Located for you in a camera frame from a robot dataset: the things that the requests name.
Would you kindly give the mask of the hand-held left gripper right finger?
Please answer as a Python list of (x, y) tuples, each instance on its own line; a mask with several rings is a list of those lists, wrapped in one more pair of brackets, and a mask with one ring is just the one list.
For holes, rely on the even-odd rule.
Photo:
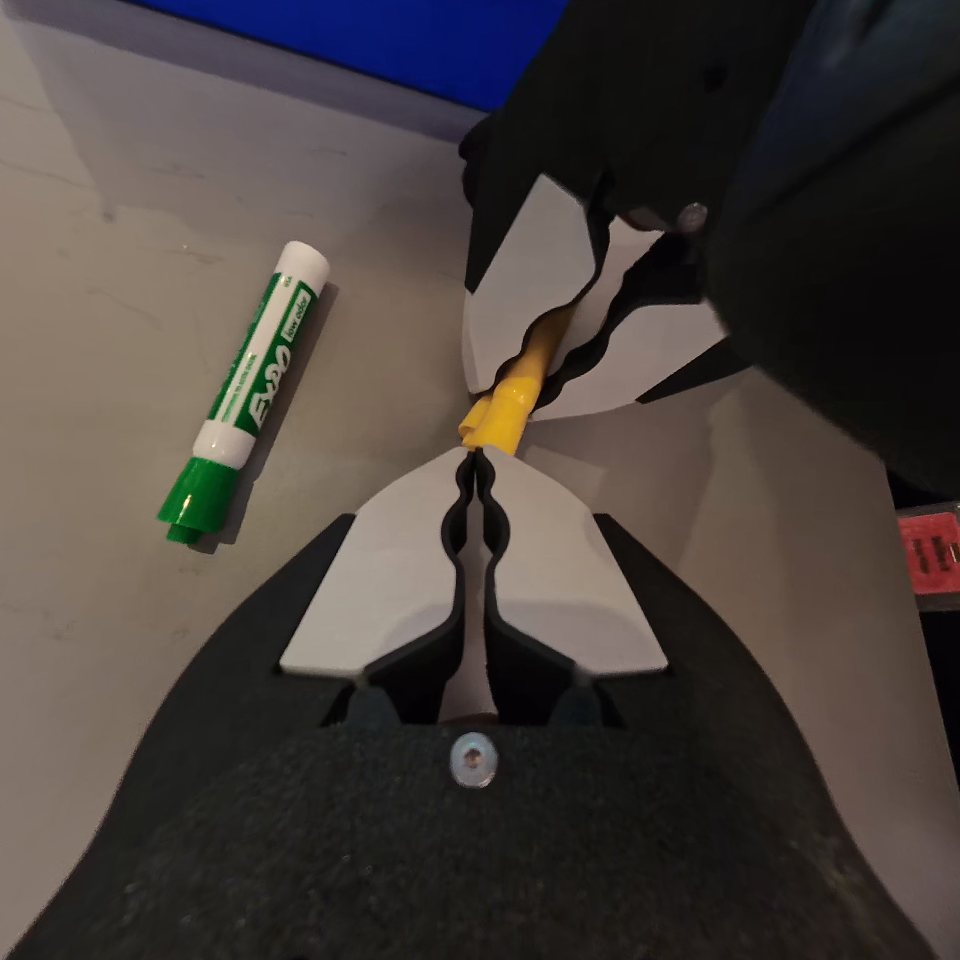
[(496, 447), (478, 452), (490, 552), (486, 675), (501, 722), (547, 722), (576, 688), (666, 671), (668, 658), (591, 509)]

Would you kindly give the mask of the yellow highlighter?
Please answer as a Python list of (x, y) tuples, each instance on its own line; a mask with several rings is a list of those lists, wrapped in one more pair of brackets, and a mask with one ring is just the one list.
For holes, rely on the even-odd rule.
[(491, 397), (490, 407), (475, 434), (474, 450), (493, 447), (507, 455), (517, 453), (576, 308), (570, 305), (552, 311), (534, 325), (522, 354), (487, 393)]
[(458, 431), (462, 441), (462, 447), (468, 450), (476, 450), (477, 442), (475, 434), (483, 424), (486, 415), (491, 407), (492, 398), (489, 394), (480, 396), (461, 421)]

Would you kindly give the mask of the blue plastic bin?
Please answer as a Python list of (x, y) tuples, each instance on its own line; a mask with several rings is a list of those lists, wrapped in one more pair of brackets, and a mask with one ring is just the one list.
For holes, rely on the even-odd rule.
[(136, 1), (484, 113), (500, 108), (563, 1)]

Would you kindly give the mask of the green dry erase marker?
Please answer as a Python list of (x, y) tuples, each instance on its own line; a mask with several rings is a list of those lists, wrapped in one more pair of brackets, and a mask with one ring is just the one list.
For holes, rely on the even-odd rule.
[(278, 398), (319, 294), (328, 259), (313, 246), (283, 246), (256, 313), (157, 518), (166, 540), (193, 546), (224, 527), (239, 477)]

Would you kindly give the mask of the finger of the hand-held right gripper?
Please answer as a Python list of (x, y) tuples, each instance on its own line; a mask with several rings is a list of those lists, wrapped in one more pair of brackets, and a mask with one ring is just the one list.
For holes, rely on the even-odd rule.
[(534, 419), (604, 413), (723, 377), (714, 359), (727, 334), (699, 281), (683, 236), (614, 243), (561, 340)]
[(472, 395), (495, 386), (529, 330), (593, 288), (609, 242), (603, 213), (549, 176), (537, 177), (482, 278), (465, 294), (462, 366)]

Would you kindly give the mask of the black case with red label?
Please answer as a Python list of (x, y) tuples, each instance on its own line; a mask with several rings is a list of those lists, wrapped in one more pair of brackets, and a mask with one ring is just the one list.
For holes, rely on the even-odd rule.
[(958, 958), (958, 775), (959, 775), (959, 507), (958, 499), (909, 484), (888, 471), (934, 712), (945, 761), (945, 809), (928, 841), (938, 906), (930, 931), (943, 958)]

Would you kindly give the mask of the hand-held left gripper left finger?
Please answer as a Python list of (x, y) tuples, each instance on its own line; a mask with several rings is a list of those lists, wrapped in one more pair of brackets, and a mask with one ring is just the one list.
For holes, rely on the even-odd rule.
[(288, 675), (386, 692), (403, 722), (435, 722), (465, 647), (459, 553), (474, 455), (454, 448), (353, 516), (279, 660)]

